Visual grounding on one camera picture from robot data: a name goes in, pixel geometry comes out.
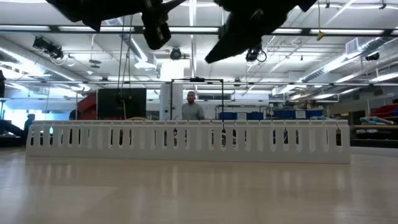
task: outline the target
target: man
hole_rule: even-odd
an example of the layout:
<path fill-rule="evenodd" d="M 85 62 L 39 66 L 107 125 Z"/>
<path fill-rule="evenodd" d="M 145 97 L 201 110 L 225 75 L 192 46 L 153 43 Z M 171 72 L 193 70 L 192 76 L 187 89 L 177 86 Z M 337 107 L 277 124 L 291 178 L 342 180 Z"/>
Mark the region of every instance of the man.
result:
<path fill-rule="evenodd" d="M 182 105 L 182 119 L 184 120 L 203 120 L 205 115 L 203 109 L 197 103 L 195 103 L 195 92 L 189 91 L 187 95 L 188 103 Z"/>
<path fill-rule="evenodd" d="M 35 120 L 36 115 L 34 114 L 29 114 L 27 116 L 27 120 L 25 121 L 25 126 L 24 126 L 24 131 L 27 133 L 29 131 L 29 127 L 33 124 L 33 121 Z"/>

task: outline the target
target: white floor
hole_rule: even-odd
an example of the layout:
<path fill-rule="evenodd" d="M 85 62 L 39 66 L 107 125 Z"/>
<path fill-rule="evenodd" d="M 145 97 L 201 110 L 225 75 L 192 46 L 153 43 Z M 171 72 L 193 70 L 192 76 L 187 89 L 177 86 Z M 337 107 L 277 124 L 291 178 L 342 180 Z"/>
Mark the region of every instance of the white floor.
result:
<path fill-rule="evenodd" d="M 336 165 L 0 151 L 0 223 L 397 224 L 398 157 Z"/>

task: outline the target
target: black monitor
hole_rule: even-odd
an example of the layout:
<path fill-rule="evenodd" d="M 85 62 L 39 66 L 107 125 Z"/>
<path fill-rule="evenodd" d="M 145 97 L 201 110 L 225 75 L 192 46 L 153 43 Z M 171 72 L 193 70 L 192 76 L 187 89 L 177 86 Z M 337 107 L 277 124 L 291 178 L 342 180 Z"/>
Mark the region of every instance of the black monitor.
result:
<path fill-rule="evenodd" d="M 145 118 L 147 111 L 147 89 L 128 88 L 122 91 L 120 89 L 98 90 L 99 119 L 124 119 L 124 108 L 126 108 L 127 119 L 133 117 Z"/>

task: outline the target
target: white barrier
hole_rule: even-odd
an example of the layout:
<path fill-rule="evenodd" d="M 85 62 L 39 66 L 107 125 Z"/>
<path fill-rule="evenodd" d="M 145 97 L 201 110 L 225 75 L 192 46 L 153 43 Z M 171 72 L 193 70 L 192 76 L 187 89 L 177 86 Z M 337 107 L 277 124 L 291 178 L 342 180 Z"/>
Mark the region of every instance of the white barrier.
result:
<path fill-rule="evenodd" d="M 35 121 L 28 136 L 29 156 L 349 163 L 347 121 Z"/>

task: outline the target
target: blue container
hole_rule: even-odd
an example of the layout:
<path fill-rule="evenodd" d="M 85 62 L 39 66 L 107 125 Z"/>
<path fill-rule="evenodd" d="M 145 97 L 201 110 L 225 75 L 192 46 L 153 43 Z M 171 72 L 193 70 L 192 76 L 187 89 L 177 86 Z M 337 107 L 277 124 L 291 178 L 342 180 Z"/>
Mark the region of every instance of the blue container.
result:
<path fill-rule="evenodd" d="M 223 120 L 236 120 L 238 118 L 238 114 L 234 112 L 220 112 L 218 114 L 218 119 Z"/>
<path fill-rule="evenodd" d="M 274 110 L 273 117 L 280 119 L 294 119 L 296 114 L 294 110 Z"/>
<path fill-rule="evenodd" d="M 310 119 L 314 116 L 323 116 L 323 110 L 306 110 L 305 115 L 307 119 Z"/>
<path fill-rule="evenodd" d="M 263 120 L 263 119 L 264 119 L 264 113 L 260 112 L 248 113 L 248 120 Z"/>

